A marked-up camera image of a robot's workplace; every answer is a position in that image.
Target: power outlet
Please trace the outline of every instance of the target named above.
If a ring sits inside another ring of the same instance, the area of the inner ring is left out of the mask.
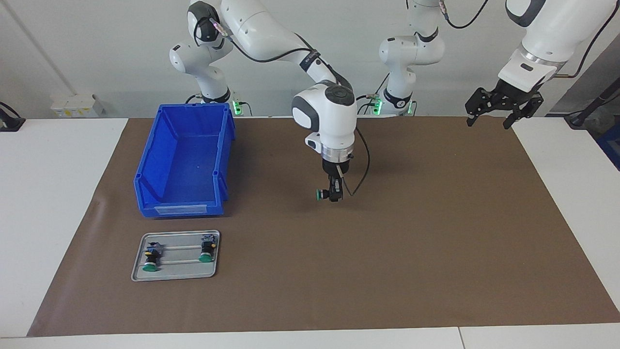
[[[104,108],[91,94],[55,98],[51,109],[58,117],[101,117]]]

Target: brown table surface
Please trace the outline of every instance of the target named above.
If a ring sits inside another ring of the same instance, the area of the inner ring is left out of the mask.
[[[620,322],[501,119],[359,120],[370,175],[335,204],[314,198],[327,176],[307,131],[238,119],[225,216],[179,220],[136,205],[151,123],[129,120],[30,336]],[[214,277],[131,281],[143,234],[207,229]]]

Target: metal tray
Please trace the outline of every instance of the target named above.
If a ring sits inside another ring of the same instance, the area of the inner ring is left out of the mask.
[[[202,250],[202,236],[212,234],[216,239],[213,261],[202,263],[198,260]],[[144,271],[147,247],[159,242],[162,248],[157,261],[157,271]],[[142,237],[136,255],[131,279],[133,281],[157,281],[175,279],[210,278],[215,274],[218,263],[220,234],[217,230],[196,232],[148,233]]]

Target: blue storage bin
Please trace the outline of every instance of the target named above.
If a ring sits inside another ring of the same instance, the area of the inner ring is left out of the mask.
[[[145,217],[224,214],[232,116],[225,103],[159,107],[134,179]]]

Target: metal rod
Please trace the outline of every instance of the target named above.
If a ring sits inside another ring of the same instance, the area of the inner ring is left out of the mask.
[[[178,261],[160,261],[159,265],[175,265],[175,264],[194,264],[202,263],[198,259],[195,260],[178,260]]]
[[[200,245],[187,245],[187,246],[163,246],[163,249],[166,251],[179,251],[179,250],[196,250],[196,249],[201,249],[202,246]]]
[[[603,105],[611,96],[620,89],[620,78],[616,79],[608,88],[603,91],[589,106],[587,106],[578,116],[568,119],[569,125],[581,127],[585,119]]]

